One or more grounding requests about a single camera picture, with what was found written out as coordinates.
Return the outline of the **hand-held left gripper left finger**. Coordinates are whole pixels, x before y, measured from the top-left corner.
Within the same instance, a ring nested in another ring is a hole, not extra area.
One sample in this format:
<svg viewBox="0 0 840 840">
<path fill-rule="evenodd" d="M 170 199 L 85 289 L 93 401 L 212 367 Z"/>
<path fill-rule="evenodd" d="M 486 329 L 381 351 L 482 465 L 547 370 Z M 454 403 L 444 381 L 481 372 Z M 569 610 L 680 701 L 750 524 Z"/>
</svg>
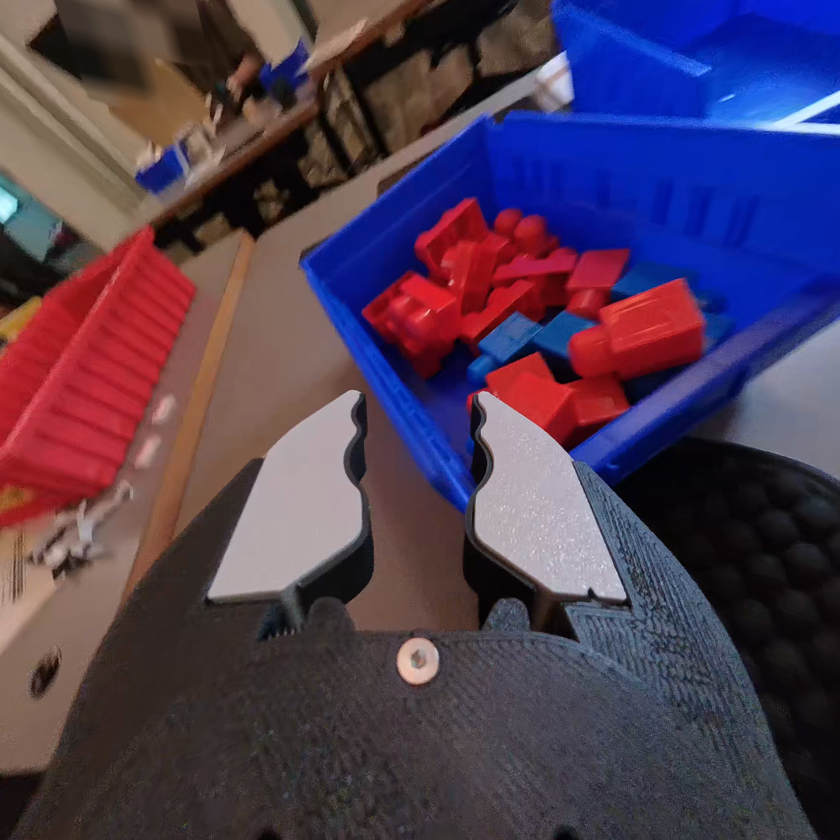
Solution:
<svg viewBox="0 0 840 840">
<path fill-rule="evenodd" d="M 365 395 L 347 391 L 280 437 L 260 460 L 206 590 L 214 606 L 266 604 L 300 631 L 320 601 L 345 608 L 371 582 L 374 545 Z"/>
</svg>

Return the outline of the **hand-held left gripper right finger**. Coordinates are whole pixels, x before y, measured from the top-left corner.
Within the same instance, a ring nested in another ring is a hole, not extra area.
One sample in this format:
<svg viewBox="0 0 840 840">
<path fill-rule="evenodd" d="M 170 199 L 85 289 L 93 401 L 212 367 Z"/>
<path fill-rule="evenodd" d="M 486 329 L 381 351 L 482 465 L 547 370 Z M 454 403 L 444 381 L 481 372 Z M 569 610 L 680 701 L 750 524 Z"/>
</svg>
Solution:
<svg viewBox="0 0 840 840">
<path fill-rule="evenodd" d="M 531 629 L 569 631 L 567 606 L 625 607 L 628 596 L 578 465 L 501 399 L 472 399 L 464 575 L 484 622 L 500 601 L 524 604 Z"/>
</svg>

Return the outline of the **cluster of red mega blocks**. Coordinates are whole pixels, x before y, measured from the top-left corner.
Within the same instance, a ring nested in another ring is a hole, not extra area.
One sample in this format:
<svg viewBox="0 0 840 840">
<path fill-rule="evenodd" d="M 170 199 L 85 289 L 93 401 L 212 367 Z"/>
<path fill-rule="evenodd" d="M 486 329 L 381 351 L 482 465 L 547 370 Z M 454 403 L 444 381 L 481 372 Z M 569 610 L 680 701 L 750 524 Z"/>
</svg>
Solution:
<svg viewBox="0 0 840 840">
<path fill-rule="evenodd" d="M 483 385 L 468 382 L 470 401 L 488 392 L 567 449 L 629 410 L 629 385 L 704 354 L 705 319 L 686 280 L 610 302 L 629 249 L 562 246 L 542 215 L 504 206 L 489 223 L 468 197 L 421 232 L 414 251 L 422 270 L 395 279 L 362 318 L 422 380 L 456 349 L 473 361 L 478 342 L 514 312 L 542 325 L 563 310 L 597 323 L 573 336 L 568 361 L 532 351 Z"/>
</svg>

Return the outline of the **small white object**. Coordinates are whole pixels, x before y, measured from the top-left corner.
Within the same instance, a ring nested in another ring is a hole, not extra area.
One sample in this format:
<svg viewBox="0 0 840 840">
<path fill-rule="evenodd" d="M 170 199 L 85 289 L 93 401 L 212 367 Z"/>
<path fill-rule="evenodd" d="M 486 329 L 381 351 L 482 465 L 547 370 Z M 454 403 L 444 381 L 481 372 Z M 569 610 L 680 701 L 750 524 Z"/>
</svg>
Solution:
<svg viewBox="0 0 840 840">
<path fill-rule="evenodd" d="M 30 551 L 27 561 L 50 570 L 54 580 L 88 565 L 104 551 L 98 542 L 98 529 L 132 498 L 131 484 L 121 480 L 99 499 L 83 500 L 78 507 L 61 511 Z"/>
</svg>

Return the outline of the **red plastic bin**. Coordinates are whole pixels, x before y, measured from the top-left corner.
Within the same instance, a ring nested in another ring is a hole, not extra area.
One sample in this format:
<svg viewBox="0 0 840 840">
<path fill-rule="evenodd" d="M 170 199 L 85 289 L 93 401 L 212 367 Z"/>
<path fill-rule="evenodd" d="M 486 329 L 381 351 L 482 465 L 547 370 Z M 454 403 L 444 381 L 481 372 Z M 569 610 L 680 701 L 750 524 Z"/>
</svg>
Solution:
<svg viewBox="0 0 840 840">
<path fill-rule="evenodd" d="M 144 227 L 46 295 L 2 354 L 3 527 L 113 484 L 195 291 Z"/>
</svg>

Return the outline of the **wooden desk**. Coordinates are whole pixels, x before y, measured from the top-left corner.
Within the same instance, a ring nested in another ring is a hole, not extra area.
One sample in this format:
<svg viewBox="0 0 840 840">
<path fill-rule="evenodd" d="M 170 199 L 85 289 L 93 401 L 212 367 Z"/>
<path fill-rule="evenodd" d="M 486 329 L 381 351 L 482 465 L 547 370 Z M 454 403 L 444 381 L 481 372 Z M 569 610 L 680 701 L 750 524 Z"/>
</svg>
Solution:
<svg viewBox="0 0 840 840">
<path fill-rule="evenodd" d="M 209 162 L 197 171 L 176 181 L 160 196 L 148 196 L 138 210 L 138 225 L 154 228 L 168 223 L 207 194 L 227 183 L 234 175 L 283 143 L 288 136 L 312 123 L 321 112 L 320 101 L 307 98 L 289 110 L 274 102 L 259 105 L 254 121 L 242 117 L 222 132 L 211 148 Z"/>
</svg>

